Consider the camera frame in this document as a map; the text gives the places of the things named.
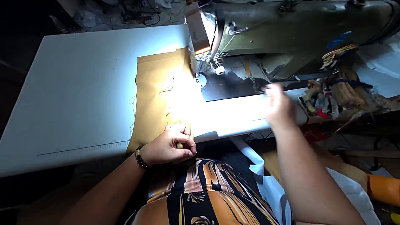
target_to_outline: left hand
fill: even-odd
[[[186,146],[189,149],[178,149],[177,143],[182,143],[184,147]],[[148,166],[169,163],[195,154],[196,144],[190,137],[190,130],[181,123],[167,126],[163,133],[140,150],[142,160]]]

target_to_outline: hand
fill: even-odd
[[[182,143],[187,149],[178,149],[176,147],[177,143]],[[181,123],[167,126],[163,133],[140,150],[142,160],[148,166],[169,163],[183,157],[194,156],[195,154],[196,144],[190,137],[190,130]]]
[[[266,96],[266,120],[272,129],[292,126],[296,123],[292,117],[290,99],[283,92],[280,84],[268,84]]]

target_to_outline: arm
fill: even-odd
[[[176,143],[186,143],[190,149],[177,149]],[[189,128],[174,124],[140,150],[148,165],[168,163],[196,153]],[[145,169],[131,155],[111,174],[86,193],[62,219],[62,225],[115,224],[126,203],[143,177]]]
[[[277,141],[282,183],[294,218],[301,224],[364,225],[318,160],[290,115],[290,100],[278,84],[266,89],[266,119]]]

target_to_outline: patterned shirt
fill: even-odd
[[[206,158],[195,162],[157,172],[147,204],[131,224],[279,224],[269,204],[232,166]]]

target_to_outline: white table top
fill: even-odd
[[[124,154],[136,109],[137,58],[188,44],[186,25],[44,37],[0,140],[0,177]],[[195,141],[268,129],[262,101],[205,103],[195,112]],[[296,111],[298,124],[305,123],[299,106]]]

